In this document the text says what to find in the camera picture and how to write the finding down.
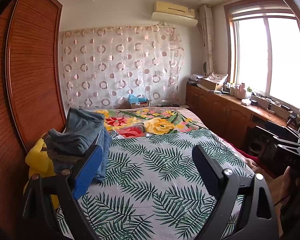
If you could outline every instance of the window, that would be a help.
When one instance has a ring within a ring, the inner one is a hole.
[[[236,84],[245,83],[273,101],[300,109],[300,30],[287,7],[250,4],[229,13]]]

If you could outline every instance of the window frame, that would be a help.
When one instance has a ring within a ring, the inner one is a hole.
[[[226,26],[227,26],[227,34],[228,34],[228,78],[227,82],[235,83],[237,77],[239,75],[239,68],[240,68],[240,51],[239,47],[239,32],[237,31],[238,21],[232,21],[231,10],[233,8],[246,8],[247,5],[256,4],[258,2],[272,2],[273,4],[282,3],[282,0],[241,0],[238,2],[234,2],[231,4],[226,4],[224,6],[225,15],[226,15]],[[290,16],[257,16],[257,17],[250,17],[250,18],[263,18],[266,26],[266,33],[267,33],[267,43],[268,43],[268,74],[267,74],[267,83],[266,83],[266,91],[261,92],[260,94],[270,96],[270,86],[271,86],[271,74],[272,74],[272,46],[271,46],[271,36],[269,30],[269,23],[268,18],[293,18],[297,20],[299,31],[300,31],[300,22],[296,17]],[[284,104],[290,107],[294,112],[300,114],[300,109],[292,106],[282,100],[274,98],[271,96],[274,101],[279,101],[281,104]]]

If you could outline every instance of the sheer curtain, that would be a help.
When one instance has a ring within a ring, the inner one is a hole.
[[[212,11],[206,5],[202,5],[199,9],[200,22],[204,38],[204,45],[208,51],[208,60],[206,67],[203,67],[205,76],[209,76],[214,72],[213,50],[214,50],[214,34],[213,34],[213,19]]]
[[[151,104],[176,101],[184,49],[175,28],[111,26],[61,35],[69,106],[120,108],[130,94]]]

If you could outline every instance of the yellow cloth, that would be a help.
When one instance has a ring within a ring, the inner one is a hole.
[[[48,157],[46,151],[41,151],[42,147],[45,146],[43,139],[39,139],[35,146],[29,151],[26,156],[25,162],[30,166],[29,168],[29,179],[35,173],[40,174],[41,177],[50,177],[55,176],[55,172],[53,170],[53,162]],[[26,183],[23,193],[26,190],[28,182]],[[51,195],[52,204],[55,209],[59,206],[59,200],[56,195]]]

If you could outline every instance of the wooden wardrobe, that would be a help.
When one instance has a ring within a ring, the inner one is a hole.
[[[57,0],[13,0],[0,16],[0,227],[22,237],[27,152],[66,122],[59,91]]]

